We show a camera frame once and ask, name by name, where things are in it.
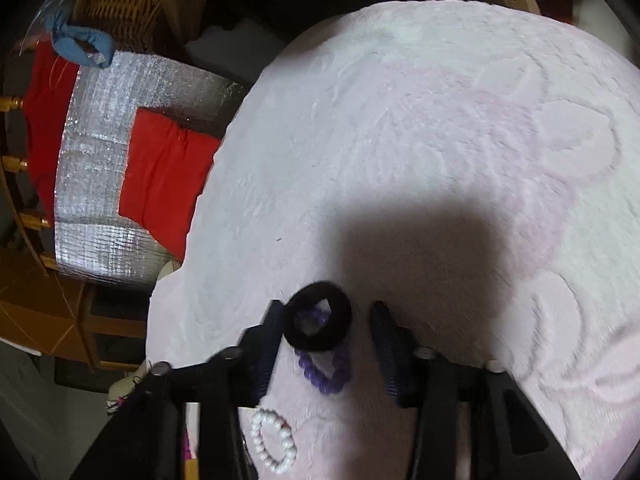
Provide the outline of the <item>wooden cabinet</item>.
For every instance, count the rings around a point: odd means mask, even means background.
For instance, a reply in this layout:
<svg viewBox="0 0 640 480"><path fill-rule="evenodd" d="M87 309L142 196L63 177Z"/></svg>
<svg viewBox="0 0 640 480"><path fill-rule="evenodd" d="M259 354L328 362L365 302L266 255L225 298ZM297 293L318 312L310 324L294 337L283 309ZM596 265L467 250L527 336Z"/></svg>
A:
<svg viewBox="0 0 640 480"><path fill-rule="evenodd" d="M100 370L145 359L146 292L43 272L26 252L1 251L1 339Z"/></svg>

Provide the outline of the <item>small black scrunchie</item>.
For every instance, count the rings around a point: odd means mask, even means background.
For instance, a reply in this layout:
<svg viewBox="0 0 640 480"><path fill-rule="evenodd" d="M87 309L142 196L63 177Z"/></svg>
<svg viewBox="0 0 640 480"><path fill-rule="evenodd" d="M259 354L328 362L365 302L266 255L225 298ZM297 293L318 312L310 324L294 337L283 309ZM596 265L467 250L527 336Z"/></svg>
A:
<svg viewBox="0 0 640 480"><path fill-rule="evenodd" d="M352 304L331 282L305 286L286 304L283 335L288 344L305 352L336 350L352 326Z"/></svg>

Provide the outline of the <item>silver foil insulation sheet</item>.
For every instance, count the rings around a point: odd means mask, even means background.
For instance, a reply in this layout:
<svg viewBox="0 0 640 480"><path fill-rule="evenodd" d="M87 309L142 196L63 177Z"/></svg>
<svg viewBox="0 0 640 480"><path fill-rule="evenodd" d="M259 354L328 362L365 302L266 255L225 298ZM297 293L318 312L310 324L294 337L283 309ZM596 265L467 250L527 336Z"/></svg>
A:
<svg viewBox="0 0 640 480"><path fill-rule="evenodd" d="M169 252L118 213L134 115L165 113L221 138L242 84L158 55L118 51L107 68L82 66L65 118L54 187L58 270L81 280L153 288Z"/></svg>

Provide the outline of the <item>blue cloth in basket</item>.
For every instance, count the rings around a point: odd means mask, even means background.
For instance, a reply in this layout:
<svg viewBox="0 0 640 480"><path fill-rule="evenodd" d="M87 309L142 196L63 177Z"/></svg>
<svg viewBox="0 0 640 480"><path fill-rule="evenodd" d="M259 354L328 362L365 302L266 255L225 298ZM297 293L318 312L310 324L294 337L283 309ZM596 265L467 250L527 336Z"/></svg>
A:
<svg viewBox="0 0 640 480"><path fill-rule="evenodd" d="M102 30L73 25L62 11L47 20L53 50L79 66L109 68L115 53L111 35Z"/></svg>

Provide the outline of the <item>wicker basket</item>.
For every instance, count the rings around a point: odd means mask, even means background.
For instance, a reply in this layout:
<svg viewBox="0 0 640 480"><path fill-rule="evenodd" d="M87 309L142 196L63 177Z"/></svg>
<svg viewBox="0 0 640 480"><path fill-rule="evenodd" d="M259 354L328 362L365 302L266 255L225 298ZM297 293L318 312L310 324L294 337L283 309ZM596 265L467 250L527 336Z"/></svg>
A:
<svg viewBox="0 0 640 480"><path fill-rule="evenodd" d="M106 32L117 50L154 51L160 0L76 0L70 22Z"/></svg>

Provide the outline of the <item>red blanket on railing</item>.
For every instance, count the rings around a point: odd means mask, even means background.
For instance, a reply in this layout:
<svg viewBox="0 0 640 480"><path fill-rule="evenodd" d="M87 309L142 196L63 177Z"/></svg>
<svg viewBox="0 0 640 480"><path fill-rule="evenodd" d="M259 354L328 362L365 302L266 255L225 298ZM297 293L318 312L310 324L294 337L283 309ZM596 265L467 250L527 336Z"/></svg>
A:
<svg viewBox="0 0 640 480"><path fill-rule="evenodd" d="M35 50L30 84L24 96L27 163L30 183L52 223L58 153L79 66L40 42Z"/></svg>

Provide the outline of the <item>red cushion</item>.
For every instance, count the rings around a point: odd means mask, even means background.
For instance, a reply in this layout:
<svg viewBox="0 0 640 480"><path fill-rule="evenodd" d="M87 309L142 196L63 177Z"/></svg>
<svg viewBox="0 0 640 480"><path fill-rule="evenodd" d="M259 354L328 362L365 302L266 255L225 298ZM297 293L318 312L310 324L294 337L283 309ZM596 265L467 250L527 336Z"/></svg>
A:
<svg viewBox="0 0 640 480"><path fill-rule="evenodd" d="M221 140L155 110L139 108L134 116L118 213L178 261L186 254L196 201L220 146Z"/></svg>

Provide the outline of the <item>pale pink embossed towel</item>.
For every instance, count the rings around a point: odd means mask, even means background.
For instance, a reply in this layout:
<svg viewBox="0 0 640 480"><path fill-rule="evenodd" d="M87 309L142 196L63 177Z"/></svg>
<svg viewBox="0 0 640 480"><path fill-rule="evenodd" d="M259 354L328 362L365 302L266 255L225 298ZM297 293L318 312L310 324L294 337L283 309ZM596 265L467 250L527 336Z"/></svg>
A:
<svg viewBox="0 0 640 480"><path fill-rule="evenodd" d="M352 378L325 396L283 347L265 407L293 479L400 479L413 414L368 330L386 301L454 362L503 364L578 474L639 440L639 72L586 32L461 1L323 22L260 75L153 292L146 354L186 366L273 299L346 292Z"/></svg>

